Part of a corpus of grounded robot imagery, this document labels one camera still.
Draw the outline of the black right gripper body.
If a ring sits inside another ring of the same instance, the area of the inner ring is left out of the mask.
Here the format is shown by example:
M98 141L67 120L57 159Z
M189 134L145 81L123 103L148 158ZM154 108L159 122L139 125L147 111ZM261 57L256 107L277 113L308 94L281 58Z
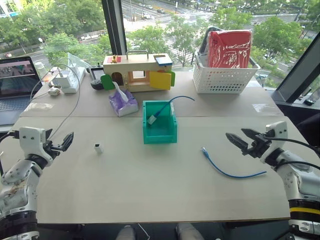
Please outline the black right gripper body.
M271 140L265 138L263 134L250 136L249 138L253 140L251 147L246 149L242 154L244 156L249 155L252 158L261 158L270 147Z

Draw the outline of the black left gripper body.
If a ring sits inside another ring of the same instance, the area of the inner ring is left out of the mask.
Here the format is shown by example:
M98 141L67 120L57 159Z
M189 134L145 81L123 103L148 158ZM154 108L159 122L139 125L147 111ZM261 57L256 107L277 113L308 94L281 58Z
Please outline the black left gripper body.
M62 151L62 145L54 145L51 140L46 140L42 144L41 157L45 160L54 160Z

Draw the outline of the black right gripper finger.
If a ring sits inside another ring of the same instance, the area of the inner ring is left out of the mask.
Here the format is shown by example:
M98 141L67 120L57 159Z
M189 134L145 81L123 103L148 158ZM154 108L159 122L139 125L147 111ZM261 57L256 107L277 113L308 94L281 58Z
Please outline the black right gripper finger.
M229 132L227 132L225 136L233 145L238 147L242 152L248 150L248 143L242 140L239 136Z
M251 128L242 128L241 131L250 139L256 139L260 133Z

